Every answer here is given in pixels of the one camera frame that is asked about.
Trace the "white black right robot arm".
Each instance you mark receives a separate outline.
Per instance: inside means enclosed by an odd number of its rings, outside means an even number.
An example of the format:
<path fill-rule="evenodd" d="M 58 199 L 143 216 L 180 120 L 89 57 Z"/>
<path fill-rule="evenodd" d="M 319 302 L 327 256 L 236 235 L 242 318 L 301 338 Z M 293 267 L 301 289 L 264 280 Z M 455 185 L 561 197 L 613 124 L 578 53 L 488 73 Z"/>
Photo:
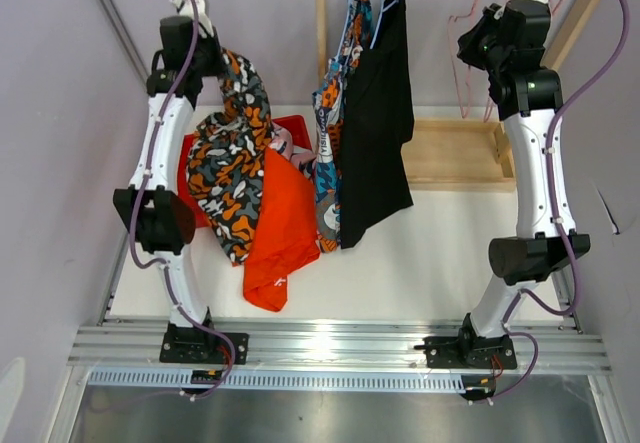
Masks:
<path fill-rule="evenodd" d="M 550 24 L 546 2 L 509 0 L 485 8 L 458 40 L 458 58 L 488 75 L 489 95 L 511 144 L 518 214 L 515 236 L 490 242 L 493 276 L 457 335 L 427 337 L 418 345 L 430 369 L 515 369 L 508 332 L 515 310 L 540 283 L 590 249 L 566 198 L 560 77 L 542 64 Z"/>

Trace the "orange grey camouflage shorts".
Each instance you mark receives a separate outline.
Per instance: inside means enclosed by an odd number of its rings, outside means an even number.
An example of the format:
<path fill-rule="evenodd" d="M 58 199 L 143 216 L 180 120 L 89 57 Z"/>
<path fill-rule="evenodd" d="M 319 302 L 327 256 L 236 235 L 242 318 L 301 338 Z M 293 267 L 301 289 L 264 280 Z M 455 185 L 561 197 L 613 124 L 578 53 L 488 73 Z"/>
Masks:
<path fill-rule="evenodd" d="M 223 109 L 197 124 L 187 159 L 187 188 L 232 264 L 248 258 L 262 206 L 271 105 L 254 64 L 224 49 L 217 77 Z"/>

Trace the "pink patterned shorts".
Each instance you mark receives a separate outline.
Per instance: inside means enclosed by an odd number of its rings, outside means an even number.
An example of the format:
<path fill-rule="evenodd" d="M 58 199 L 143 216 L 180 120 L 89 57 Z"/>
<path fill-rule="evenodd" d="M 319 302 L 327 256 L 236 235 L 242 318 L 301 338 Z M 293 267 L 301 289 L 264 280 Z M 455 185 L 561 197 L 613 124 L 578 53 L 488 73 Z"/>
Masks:
<path fill-rule="evenodd" d="M 295 145 L 289 130 L 275 124 L 269 147 L 289 161 L 308 180 L 313 180 L 316 168 L 316 154 L 309 149 Z"/>

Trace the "black shorts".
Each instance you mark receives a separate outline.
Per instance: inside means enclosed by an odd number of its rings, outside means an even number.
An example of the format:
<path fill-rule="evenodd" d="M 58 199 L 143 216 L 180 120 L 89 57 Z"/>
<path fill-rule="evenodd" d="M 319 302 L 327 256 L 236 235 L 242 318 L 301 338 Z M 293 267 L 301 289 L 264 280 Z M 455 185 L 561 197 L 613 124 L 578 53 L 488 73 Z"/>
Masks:
<path fill-rule="evenodd" d="M 383 18 L 376 47 L 360 54 L 346 89 L 340 168 L 341 248 L 413 205 L 402 146 L 413 137 L 406 0 Z"/>

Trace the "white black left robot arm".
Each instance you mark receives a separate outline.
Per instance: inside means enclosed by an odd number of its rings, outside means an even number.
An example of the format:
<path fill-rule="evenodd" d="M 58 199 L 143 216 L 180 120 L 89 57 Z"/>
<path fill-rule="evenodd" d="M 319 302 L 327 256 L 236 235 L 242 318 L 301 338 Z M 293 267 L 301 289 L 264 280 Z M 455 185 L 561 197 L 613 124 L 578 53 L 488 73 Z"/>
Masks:
<path fill-rule="evenodd" d="M 143 147 L 128 186 L 115 190 L 113 204 L 127 228 L 134 263 L 158 269 L 169 302 L 160 361 L 243 365 L 249 337 L 215 329 L 191 259 L 195 214 L 178 195 L 185 129 L 204 78 L 222 71 L 220 44 L 205 16 L 164 18 L 159 32 L 162 47 L 146 81 Z"/>

